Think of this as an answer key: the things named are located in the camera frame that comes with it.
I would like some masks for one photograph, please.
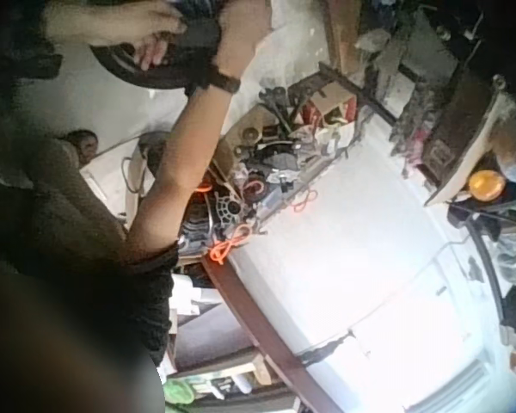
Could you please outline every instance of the hand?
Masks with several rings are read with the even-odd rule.
[[[147,71],[160,65],[168,49],[163,32],[182,34],[186,26],[181,13],[163,0],[147,0],[97,9],[94,46],[131,43],[136,52],[134,62]]]
[[[219,22],[222,40],[215,63],[225,74],[240,77],[272,31],[271,6],[268,0],[231,0]]]

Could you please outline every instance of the orange light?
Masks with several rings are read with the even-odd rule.
[[[468,181],[470,194],[483,202],[497,199],[506,185],[505,177],[494,170],[480,170]]]

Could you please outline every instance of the black watch strap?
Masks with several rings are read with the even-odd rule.
[[[209,85],[216,86],[217,88],[235,95],[241,88],[241,81],[221,73],[216,65],[210,65],[208,73],[206,73],[206,85],[202,86],[207,88]]]

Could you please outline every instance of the hair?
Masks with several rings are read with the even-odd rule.
[[[72,131],[67,133],[65,136],[62,136],[61,140],[66,140],[67,142],[73,144],[74,146],[78,147],[80,145],[80,142],[87,138],[88,136],[91,136],[95,138],[97,142],[99,142],[99,139],[97,138],[97,135],[93,133],[92,131],[88,129],[77,129],[76,131]]]

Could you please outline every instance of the wristwatch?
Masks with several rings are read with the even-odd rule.
[[[203,89],[208,89],[210,85],[235,95],[241,88],[241,81],[221,73],[216,65],[208,65],[201,72],[199,86]]]

